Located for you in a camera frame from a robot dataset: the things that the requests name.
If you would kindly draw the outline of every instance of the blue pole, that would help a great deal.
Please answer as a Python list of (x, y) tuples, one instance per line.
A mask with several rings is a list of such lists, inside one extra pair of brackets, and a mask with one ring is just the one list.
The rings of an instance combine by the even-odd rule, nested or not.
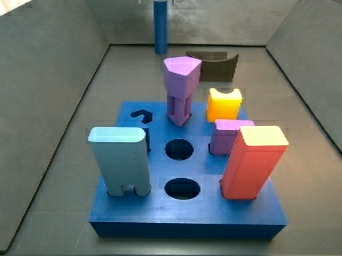
[(154, 1), (156, 53), (168, 53), (168, 0)]

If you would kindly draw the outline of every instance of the blue board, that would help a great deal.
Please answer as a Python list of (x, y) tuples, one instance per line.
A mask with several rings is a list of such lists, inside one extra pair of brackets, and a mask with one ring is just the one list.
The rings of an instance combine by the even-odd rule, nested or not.
[[(153, 113), (150, 123), (142, 124), (143, 115), (131, 117), (139, 110)], [(113, 197), (101, 179), (90, 215), (99, 236), (270, 240), (286, 226), (270, 179), (256, 200), (222, 197), (220, 180), (229, 157), (209, 154), (214, 124), (206, 122), (206, 104), (193, 103), (192, 113), (185, 126), (178, 127), (168, 117), (165, 102), (123, 103), (117, 126), (149, 127), (153, 191), (139, 197), (129, 188), (125, 196)], [(248, 119), (244, 109), (240, 119)], [(170, 146), (170, 141), (181, 139), (186, 141), (181, 148)]]

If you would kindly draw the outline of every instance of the red block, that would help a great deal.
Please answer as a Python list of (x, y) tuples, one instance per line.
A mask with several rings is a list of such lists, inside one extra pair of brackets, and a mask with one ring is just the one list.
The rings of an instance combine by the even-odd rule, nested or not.
[(221, 182), (226, 199), (257, 198), (288, 145), (278, 126), (241, 127)]

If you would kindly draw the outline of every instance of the lavender block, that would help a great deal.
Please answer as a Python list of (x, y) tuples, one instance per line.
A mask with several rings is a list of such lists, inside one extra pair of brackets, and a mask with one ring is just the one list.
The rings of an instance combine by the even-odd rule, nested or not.
[(165, 60), (168, 115), (182, 126), (192, 116), (193, 93), (200, 84), (202, 61), (190, 57)]
[(229, 155), (241, 126), (254, 126), (252, 120), (216, 120), (216, 128), (212, 135), (210, 153), (213, 155)]

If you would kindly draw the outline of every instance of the light blue block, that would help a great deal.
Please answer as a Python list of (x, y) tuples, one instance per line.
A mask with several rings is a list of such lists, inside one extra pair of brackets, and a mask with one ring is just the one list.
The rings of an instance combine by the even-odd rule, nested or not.
[(146, 196), (151, 191), (146, 133), (138, 127), (95, 127), (89, 142), (109, 194), (122, 196), (126, 186)]

